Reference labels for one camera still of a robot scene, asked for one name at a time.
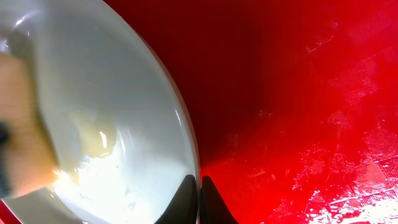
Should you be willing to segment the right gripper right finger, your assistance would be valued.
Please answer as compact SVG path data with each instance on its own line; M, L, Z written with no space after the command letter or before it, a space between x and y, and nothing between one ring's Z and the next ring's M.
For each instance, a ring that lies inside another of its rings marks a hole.
M238 224L232 216L214 182L203 176L200 190L201 224Z

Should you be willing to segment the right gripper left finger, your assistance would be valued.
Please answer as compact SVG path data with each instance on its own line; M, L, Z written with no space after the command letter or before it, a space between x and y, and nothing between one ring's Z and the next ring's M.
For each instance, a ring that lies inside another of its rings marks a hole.
M196 224L198 213L197 183L186 175L175 195L155 224Z

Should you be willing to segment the pale green plate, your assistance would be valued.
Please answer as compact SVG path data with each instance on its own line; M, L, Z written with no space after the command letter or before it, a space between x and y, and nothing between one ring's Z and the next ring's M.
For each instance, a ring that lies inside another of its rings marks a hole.
M197 179L195 140L171 76L103 1L1 1L1 50L35 75L60 165L16 199L22 223L155 223Z

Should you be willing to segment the green and yellow sponge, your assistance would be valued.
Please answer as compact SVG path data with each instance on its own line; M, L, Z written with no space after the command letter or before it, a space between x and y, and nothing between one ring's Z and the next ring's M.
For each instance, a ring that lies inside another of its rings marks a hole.
M1 53L1 198L52 185L58 169L25 63Z

